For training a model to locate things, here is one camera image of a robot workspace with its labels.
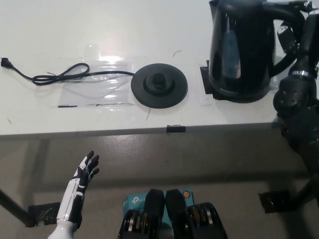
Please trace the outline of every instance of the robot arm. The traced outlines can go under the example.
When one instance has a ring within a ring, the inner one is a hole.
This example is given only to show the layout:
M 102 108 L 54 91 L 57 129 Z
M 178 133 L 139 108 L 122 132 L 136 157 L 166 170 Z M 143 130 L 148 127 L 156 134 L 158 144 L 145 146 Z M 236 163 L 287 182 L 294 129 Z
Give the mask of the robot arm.
M 95 167 L 99 155 L 92 158 L 91 151 L 80 163 L 65 190 L 57 215 L 57 227 L 48 239 L 73 239 L 73 233 L 80 228 L 84 194 L 93 176 L 99 172 Z
M 313 183 L 319 202 L 319 100 L 316 78 L 319 62 L 319 9 L 306 2 L 309 9 L 297 60 L 288 77 L 279 85 L 273 100 L 282 134 L 291 148 L 300 154 Z

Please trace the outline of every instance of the black electric kettle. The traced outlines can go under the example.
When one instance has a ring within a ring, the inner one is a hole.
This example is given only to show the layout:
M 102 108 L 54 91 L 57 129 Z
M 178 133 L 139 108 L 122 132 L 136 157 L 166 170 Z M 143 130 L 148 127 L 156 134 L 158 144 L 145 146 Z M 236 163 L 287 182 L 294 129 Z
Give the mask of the black electric kettle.
M 274 20 L 283 20 L 300 41 L 305 18 L 288 2 L 265 0 L 213 0 L 209 2 L 213 36 L 209 82 L 219 100 L 251 102 L 268 91 L 270 79 L 296 59 L 293 51 L 274 65 Z

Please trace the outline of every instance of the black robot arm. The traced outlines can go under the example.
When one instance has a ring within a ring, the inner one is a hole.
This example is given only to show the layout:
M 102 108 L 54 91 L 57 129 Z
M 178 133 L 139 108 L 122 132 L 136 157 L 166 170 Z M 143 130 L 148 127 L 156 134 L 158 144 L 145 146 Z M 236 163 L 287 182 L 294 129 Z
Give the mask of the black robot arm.
M 312 192 L 319 202 L 319 100 L 316 78 L 319 61 L 319 9 L 305 21 L 297 60 L 279 84 L 273 100 L 282 134 L 302 157 L 310 175 Z

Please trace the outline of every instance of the blue box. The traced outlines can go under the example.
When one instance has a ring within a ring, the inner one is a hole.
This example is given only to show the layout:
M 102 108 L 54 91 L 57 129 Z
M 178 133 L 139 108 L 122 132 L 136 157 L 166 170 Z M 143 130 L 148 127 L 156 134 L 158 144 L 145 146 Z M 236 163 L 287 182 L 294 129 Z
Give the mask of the blue box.
M 179 191 L 183 194 L 187 206 L 194 205 L 193 192 L 190 189 L 179 189 Z M 137 194 L 128 195 L 123 201 L 123 215 L 125 215 L 125 213 L 129 209 L 143 210 L 146 194 L 147 193 L 137 193 Z M 164 210 L 161 228 L 172 229 L 172 226 L 167 214 L 166 206 Z

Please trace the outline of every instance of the wire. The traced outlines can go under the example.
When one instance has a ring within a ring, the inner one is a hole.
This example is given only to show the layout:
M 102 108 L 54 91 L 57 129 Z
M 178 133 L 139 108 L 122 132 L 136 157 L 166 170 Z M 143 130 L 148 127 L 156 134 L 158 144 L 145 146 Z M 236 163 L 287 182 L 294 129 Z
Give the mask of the wire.
M 78 63 L 73 66 L 71 66 L 69 69 L 64 71 L 63 73 L 59 75 L 38 75 L 34 77 L 29 77 L 20 72 L 17 68 L 13 66 L 13 64 L 8 60 L 8 58 L 2 58 L 1 59 L 1 66 L 6 67 L 8 69 L 12 69 L 15 72 L 17 72 L 19 75 L 22 77 L 26 78 L 27 80 L 32 81 L 37 86 L 46 86 L 50 85 L 56 82 L 61 82 L 61 81 L 67 81 L 67 80 L 76 80 L 76 79 L 81 79 L 83 77 L 88 77 L 88 76 L 96 76 L 96 75 L 107 75 L 107 74 L 123 74 L 123 75 L 129 75 L 133 76 L 134 73 L 128 72 L 128 71 L 98 71 L 98 72 L 90 72 L 90 66 L 86 63 Z M 79 66 L 84 66 L 86 67 L 86 70 L 84 72 L 78 73 L 78 74 L 70 74 L 67 75 L 71 70 L 79 67 Z

